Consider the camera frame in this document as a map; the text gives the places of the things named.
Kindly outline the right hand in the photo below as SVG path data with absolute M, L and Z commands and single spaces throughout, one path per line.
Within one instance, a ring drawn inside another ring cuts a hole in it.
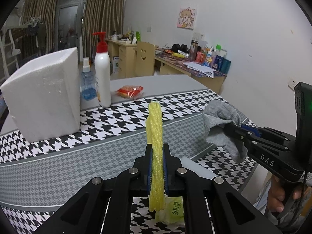
M 279 178 L 271 176 L 271 187 L 267 196 L 267 210 L 270 212 L 281 213 L 284 210 L 283 201 L 285 199 L 285 190 L 282 188 Z

